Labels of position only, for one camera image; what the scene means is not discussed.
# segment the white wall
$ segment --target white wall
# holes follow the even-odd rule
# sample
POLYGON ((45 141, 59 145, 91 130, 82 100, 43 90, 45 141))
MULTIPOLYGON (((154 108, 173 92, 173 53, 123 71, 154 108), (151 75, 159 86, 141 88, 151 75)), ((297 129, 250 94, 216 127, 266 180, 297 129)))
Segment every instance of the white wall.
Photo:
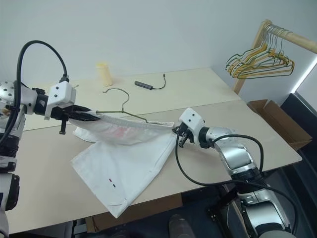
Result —
POLYGON ((296 91, 317 111, 317 64, 296 91))
MULTIPOLYGON (((260 23, 273 23, 317 40, 315 0, 0 0, 0 78, 14 80, 19 51, 44 40, 64 58, 72 79, 95 78, 95 64, 108 61, 112 74, 209 67, 230 86, 224 70, 235 53, 250 48, 260 23)), ((284 44, 296 62, 289 77, 248 81, 246 101, 282 102, 314 58, 284 44)), ((56 81, 61 69, 42 46, 29 49, 23 81, 56 81)))

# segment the wooden clothes rack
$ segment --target wooden clothes rack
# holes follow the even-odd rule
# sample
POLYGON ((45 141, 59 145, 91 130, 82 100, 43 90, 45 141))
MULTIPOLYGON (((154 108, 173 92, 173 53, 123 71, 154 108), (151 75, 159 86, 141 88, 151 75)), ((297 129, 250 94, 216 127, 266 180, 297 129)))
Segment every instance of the wooden clothes rack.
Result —
MULTIPOLYGON (((261 23, 259 30, 256 34, 256 37, 253 41, 252 49, 259 47, 261 45, 261 42, 263 41, 263 35, 264 35, 263 31, 265 31, 265 29, 270 25, 272 25, 276 29, 282 29, 281 27, 273 25, 273 23, 270 20, 263 21, 261 23)), ((298 34, 291 32, 291 31, 288 31, 288 30, 284 30, 284 31, 272 30, 272 31, 270 31, 270 33, 317 54, 317 42, 316 41, 311 41, 303 36, 300 36, 298 34)), ((233 91, 236 94, 239 94, 239 92, 244 84, 244 81, 245 81, 245 79, 238 79, 238 78, 236 79, 235 84, 233 86, 233 91)))

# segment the cardboard box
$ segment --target cardboard box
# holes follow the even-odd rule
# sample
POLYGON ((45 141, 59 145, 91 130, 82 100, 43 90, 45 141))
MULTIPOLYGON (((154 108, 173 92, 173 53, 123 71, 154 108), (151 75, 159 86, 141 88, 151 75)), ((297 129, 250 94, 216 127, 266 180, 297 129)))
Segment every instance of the cardboard box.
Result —
POLYGON ((275 102, 266 103, 266 99, 251 101, 248 106, 259 114, 294 150, 299 150, 312 141, 312 137, 275 102))
POLYGON ((99 232, 110 227, 121 225, 142 219, 154 214, 165 212, 183 205, 180 193, 162 197, 148 202, 132 205, 116 219, 110 212, 101 213, 91 217, 87 217, 86 226, 88 233, 99 232))

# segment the white garment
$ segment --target white garment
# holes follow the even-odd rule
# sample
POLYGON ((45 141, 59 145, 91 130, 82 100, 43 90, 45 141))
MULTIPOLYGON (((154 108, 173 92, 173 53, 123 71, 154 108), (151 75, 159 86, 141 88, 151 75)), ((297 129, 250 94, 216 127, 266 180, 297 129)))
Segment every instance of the white garment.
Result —
POLYGON ((100 121, 71 120, 74 134, 95 142, 72 166, 109 212, 118 218, 160 172, 175 146, 173 123, 150 124, 98 115, 100 121))

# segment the shoe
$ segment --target shoe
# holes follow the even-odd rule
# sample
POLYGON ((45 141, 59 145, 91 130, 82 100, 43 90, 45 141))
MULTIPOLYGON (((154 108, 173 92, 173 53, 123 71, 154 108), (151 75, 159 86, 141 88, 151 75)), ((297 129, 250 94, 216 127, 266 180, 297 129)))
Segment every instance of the shoe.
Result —
POLYGON ((169 219, 169 238, 196 238, 188 222, 180 215, 169 219))
POLYGON ((130 238, 130 234, 127 231, 119 231, 113 234, 110 238, 130 238))

